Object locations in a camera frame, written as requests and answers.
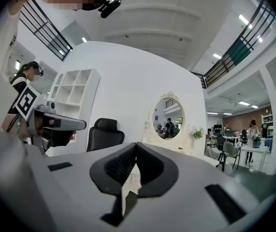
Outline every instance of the potted plant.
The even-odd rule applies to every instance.
[[[201,139],[204,135],[204,129],[200,127],[198,130],[196,127],[193,127],[192,135],[195,139]]]
[[[257,136],[253,139],[253,148],[259,148],[261,145],[261,136]]]

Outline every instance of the ornate mirror frame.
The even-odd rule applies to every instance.
[[[176,101],[183,115],[183,123],[180,128],[180,132],[176,137],[171,138],[169,140],[165,140],[158,136],[153,126],[154,110],[157,104],[163,99],[172,99]],[[195,152],[191,147],[191,140],[192,137],[190,135],[190,125],[188,124],[188,117],[186,115],[184,107],[181,104],[179,97],[176,96],[172,91],[164,93],[150,108],[148,120],[145,121],[145,132],[142,138],[142,142],[178,151],[180,153],[186,153],[187,155],[195,155]]]

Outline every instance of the dark hair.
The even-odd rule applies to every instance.
[[[252,127],[252,125],[256,126],[256,122],[255,122],[255,120],[254,120],[254,119],[253,119],[253,120],[251,120],[250,127]]]
[[[38,64],[36,61],[32,61],[32,62],[29,62],[29,63],[27,63],[27,64],[23,64],[23,65],[20,67],[20,69],[17,71],[16,76],[10,81],[10,84],[12,84],[12,83],[18,78],[18,76],[19,76],[21,73],[23,73],[23,71],[28,70],[30,67],[33,67],[33,68],[35,68],[35,69],[40,68],[39,64]],[[41,70],[41,68],[40,68],[39,71],[40,71],[40,75],[42,76],[42,75],[43,75],[43,71]]]

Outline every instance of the camera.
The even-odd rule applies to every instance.
[[[107,0],[104,5],[98,10],[101,12],[102,18],[107,18],[113,11],[115,11],[120,5],[122,0]]]

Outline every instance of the small plant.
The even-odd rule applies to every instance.
[[[261,136],[257,136],[253,139],[254,142],[259,142],[261,140]]]
[[[200,127],[198,130],[196,127],[193,127],[192,135],[195,139],[201,139],[204,135],[204,129]]]

